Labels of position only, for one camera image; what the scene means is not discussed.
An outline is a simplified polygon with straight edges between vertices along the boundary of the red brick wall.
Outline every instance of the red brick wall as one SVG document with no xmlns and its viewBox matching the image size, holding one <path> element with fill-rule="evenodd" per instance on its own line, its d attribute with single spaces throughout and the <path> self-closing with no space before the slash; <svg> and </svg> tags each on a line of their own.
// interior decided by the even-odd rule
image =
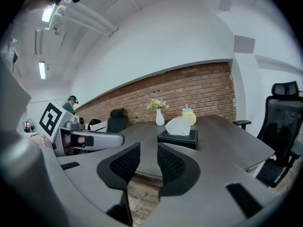
<svg viewBox="0 0 303 227">
<path fill-rule="evenodd" d="M 107 120 L 113 109 L 125 108 L 129 125 L 155 121 L 155 110 L 147 110 L 151 98 L 166 101 L 166 120 L 182 115 L 185 104 L 194 105 L 197 117 L 217 114 L 236 119 L 236 103 L 228 63 L 210 63 L 185 67 L 142 79 L 102 95 L 76 110 L 86 123 L 93 118 Z"/>
</svg>

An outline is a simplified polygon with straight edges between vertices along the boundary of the white wall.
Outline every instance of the white wall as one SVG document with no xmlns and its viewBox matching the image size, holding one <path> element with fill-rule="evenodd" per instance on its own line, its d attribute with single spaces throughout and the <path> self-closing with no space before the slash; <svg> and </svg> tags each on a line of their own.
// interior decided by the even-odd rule
<svg viewBox="0 0 303 227">
<path fill-rule="evenodd" d="M 293 35 L 272 17 L 240 2 L 234 2 L 231 11 L 219 12 L 218 15 L 235 35 L 256 40 L 255 55 L 282 61 L 303 70 L 301 48 Z"/>
<path fill-rule="evenodd" d="M 71 94 L 81 105 L 158 71 L 230 60 L 232 55 L 221 45 L 211 20 L 192 0 L 168 0 L 144 8 L 123 21 L 108 41 L 95 45 L 71 82 Z"/>
<path fill-rule="evenodd" d="M 39 121 L 48 105 L 48 101 L 54 100 L 59 105 L 62 105 L 70 96 L 70 85 L 66 82 L 43 81 L 39 86 L 27 85 L 26 89 L 32 97 L 27 105 L 27 116 L 36 123 L 37 132 L 41 133 Z"/>
<path fill-rule="evenodd" d="M 232 76 L 235 86 L 237 111 L 239 111 L 237 120 L 250 120 L 252 124 L 247 126 L 247 131 L 257 136 L 265 115 L 263 84 L 258 63 L 255 56 L 251 53 L 235 53 L 233 67 L 236 64 L 239 66 L 237 71 L 240 75 L 235 74 L 234 68 L 232 68 Z"/>
</svg>

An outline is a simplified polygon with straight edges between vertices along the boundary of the tissue box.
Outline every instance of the tissue box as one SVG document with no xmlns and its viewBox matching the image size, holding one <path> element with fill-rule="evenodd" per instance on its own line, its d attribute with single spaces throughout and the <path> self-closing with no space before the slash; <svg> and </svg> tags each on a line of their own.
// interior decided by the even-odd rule
<svg viewBox="0 0 303 227">
<path fill-rule="evenodd" d="M 198 147 L 198 130 L 191 130 L 189 135 L 170 135 L 167 130 L 157 136 L 158 143 L 169 143 L 178 146 L 184 146 L 190 149 Z"/>
</svg>

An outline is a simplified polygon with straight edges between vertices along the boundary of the flower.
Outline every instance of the flower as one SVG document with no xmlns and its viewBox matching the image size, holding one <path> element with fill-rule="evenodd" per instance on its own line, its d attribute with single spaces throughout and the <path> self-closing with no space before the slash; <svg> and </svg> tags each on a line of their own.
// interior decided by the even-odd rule
<svg viewBox="0 0 303 227">
<path fill-rule="evenodd" d="M 167 109 L 169 105 L 165 101 L 152 99 L 150 103 L 147 104 L 147 109 Z"/>
</svg>

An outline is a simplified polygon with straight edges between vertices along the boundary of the office chair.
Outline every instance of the office chair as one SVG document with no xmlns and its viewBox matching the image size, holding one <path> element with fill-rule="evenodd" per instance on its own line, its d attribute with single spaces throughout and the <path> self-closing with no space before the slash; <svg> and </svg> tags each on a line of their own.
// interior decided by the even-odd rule
<svg viewBox="0 0 303 227">
<path fill-rule="evenodd" d="M 128 117 L 124 116 L 124 108 L 111 111 L 107 123 L 107 132 L 119 133 L 126 128 L 127 120 Z"/>
<path fill-rule="evenodd" d="M 266 186 L 276 187 L 303 151 L 295 142 L 303 120 L 303 97 L 296 81 L 275 83 L 266 99 L 265 118 L 257 138 L 275 150 L 276 160 L 268 159 L 256 176 Z M 235 121 L 245 129 L 250 121 Z"/>
</svg>

